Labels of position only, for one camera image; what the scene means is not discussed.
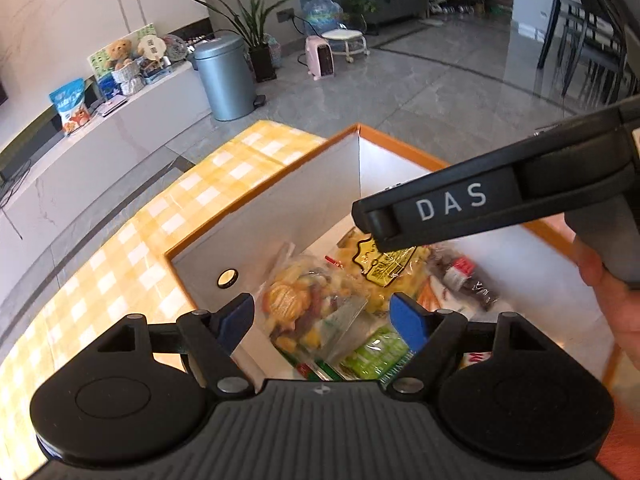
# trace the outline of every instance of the green snack package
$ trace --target green snack package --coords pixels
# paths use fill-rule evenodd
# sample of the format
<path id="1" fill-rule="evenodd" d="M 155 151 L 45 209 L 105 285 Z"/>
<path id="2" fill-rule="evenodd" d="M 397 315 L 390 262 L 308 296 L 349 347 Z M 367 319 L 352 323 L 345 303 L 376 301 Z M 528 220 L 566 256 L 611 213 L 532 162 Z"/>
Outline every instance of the green snack package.
<path id="1" fill-rule="evenodd" d="M 383 326 L 345 357 L 338 371 L 347 379 L 378 379 L 386 385 L 413 355 L 398 332 Z"/>

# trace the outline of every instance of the teddy bear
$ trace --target teddy bear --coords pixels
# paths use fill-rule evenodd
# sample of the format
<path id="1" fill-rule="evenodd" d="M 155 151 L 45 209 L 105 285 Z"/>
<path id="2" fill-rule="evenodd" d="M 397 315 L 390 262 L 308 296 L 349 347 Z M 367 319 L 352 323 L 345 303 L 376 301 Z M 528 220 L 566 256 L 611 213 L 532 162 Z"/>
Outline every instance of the teddy bear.
<path id="1" fill-rule="evenodd" d="M 132 63 L 132 59 L 130 58 L 131 42 L 129 40 L 114 41 L 106 48 L 106 51 L 111 60 L 111 67 L 114 70 L 120 70 L 129 63 Z"/>

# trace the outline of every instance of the gray tile floor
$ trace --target gray tile floor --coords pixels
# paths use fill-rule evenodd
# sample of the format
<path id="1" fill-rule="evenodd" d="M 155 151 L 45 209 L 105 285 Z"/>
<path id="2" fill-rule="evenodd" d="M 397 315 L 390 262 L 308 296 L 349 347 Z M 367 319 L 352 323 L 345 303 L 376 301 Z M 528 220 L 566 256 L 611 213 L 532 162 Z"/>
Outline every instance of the gray tile floor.
<path id="1" fill-rule="evenodd" d="M 353 64 L 337 57 L 335 77 L 317 82 L 297 61 L 298 54 L 286 57 L 277 80 L 258 86 L 267 96 L 263 108 L 226 123 L 206 117 L 121 178 L 43 253 L 0 306 L 2 312 L 23 314 L 14 326 L 0 326 L 0 360 L 44 303 L 128 218 L 169 186 L 180 168 L 151 185 L 150 176 L 179 156 L 197 164 L 257 120 L 268 118 L 323 137 L 366 123 L 459 162 L 589 108 L 580 98 L 584 67 L 563 100 L 556 49 L 539 73 L 535 67 L 542 44 L 519 36 L 504 18 L 455 16 L 442 27 L 399 23 L 369 37 L 369 46 L 370 56 L 358 56 Z M 118 210 L 136 190 L 135 199 Z M 67 257 L 70 251 L 72 258 Z"/>

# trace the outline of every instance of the pink space heater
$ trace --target pink space heater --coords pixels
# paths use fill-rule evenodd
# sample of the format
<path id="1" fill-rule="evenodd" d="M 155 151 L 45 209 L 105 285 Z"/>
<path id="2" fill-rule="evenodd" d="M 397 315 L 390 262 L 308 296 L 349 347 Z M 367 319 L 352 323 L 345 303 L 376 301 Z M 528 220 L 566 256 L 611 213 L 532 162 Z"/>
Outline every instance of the pink space heater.
<path id="1" fill-rule="evenodd" d="M 306 64 L 315 81 L 334 75 L 334 55 L 326 40 L 319 36 L 306 38 Z"/>

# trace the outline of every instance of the yellow checkered tablecloth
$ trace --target yellow checkered tablecloth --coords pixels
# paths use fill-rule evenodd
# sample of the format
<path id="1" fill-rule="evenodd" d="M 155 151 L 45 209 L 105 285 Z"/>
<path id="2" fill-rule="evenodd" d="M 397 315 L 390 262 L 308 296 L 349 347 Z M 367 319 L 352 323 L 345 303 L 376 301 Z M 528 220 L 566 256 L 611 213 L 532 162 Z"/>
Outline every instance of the yellow checkered tablecloth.
<path id="1" fill-rule="evenodd" d="M 29 417 L 37 387 L 125 314 L 162 323 L 192 310 L 164 254 L 322 142 L 255 123 L 145 205 L 65 283 L 0 365 L 2 480 L 25 478 L 45 461 Z"/>

